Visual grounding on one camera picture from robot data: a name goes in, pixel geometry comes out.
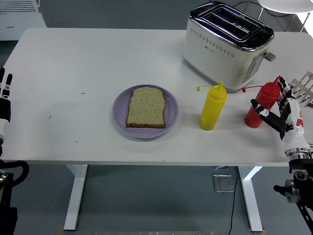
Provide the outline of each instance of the white chair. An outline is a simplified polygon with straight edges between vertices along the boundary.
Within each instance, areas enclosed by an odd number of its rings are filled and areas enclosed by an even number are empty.
[[[244,12],[245,12],[249,2],[250,2],[250,0],[248,0],[248,2],[246,4]],[[258,19],[260,18],[264,8],[271,10],[271,11],[280,12],[280,13],[293,14],[292,19],[294,18],[294,16],[297,13],[308,13],[306,19],[303,22],[303,25],[302,25],[300,32],[302,32],[304,25],[310,16],[310,11],[313,11],[312,0],[258,0],[258,2],[262,7]]]

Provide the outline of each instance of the yellow squeeze bottle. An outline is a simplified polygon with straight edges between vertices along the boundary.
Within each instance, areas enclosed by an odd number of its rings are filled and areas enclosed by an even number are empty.
[[[199,123],[203,130],[209,131],[214,128],[226,99],[227,92],[223,87],[223,82],[219,85],[211,87],[207,93]]]

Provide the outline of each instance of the gray floor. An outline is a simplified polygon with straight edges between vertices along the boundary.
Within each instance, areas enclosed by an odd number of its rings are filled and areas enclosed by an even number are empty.
[[[235,6],[238,0],[223,2]],[[191,9],[200,0],[41,0],[47,27],[186,29]],[[239,4],[243,10],[245,3]],[[260,6],[246,13],[257,17]],[[283,31],[291,16],[264,12],[260,20]],[[299,31],[295,19],[288,31]],[[0,42],[0,66],[17,42]],[[217,231],[228,234],[233,193],[215,193],[210,166],[100,166],[90,165],[76,231],[66,235],[94,235],[97,231]],[[256,199],[268,235],[310,234],[296,205],[274,192],[275,184],[291,179],[287,167],[264,167],[253,178]],[[27,179],[13,189],[17,207],[17,235],[54,235],[64,225],[73,183],[65,165],[30,165]],[[233,217],[234,235],[250,235],[240,182]]]

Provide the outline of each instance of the white table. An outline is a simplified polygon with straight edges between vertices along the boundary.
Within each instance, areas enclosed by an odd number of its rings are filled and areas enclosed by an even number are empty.
[[[37,28],[16,45],[4,66],[13,81],[2,159],[68,165],[75,181],[65,229],[75,229],[88,164],[139,164],[241,166],[251,230],[262,230],[251,177],[262,166],[288,166],[284,143],[266,124],[244,124],[258,89],[229,94],[215,129],[200,129],[206,90],[196,87],[208,81],[185,62],[184,36],[184,30]],[[276,60],[263,61],[249,85],[313,71],[308,34],[275,33],[270,51]],[[155,139],[128,136],[113,120],[117,96],[139,84],[161,86],[179,104],[175,126]],[[302,113],[310,142],[313,110]]]

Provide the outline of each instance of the toaster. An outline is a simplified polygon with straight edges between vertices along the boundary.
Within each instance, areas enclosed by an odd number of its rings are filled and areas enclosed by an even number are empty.
[[[229,5],[213,1],[189,13],[183,56],[214,84],[235,92],[255,76],[268,52],[273,30]]]

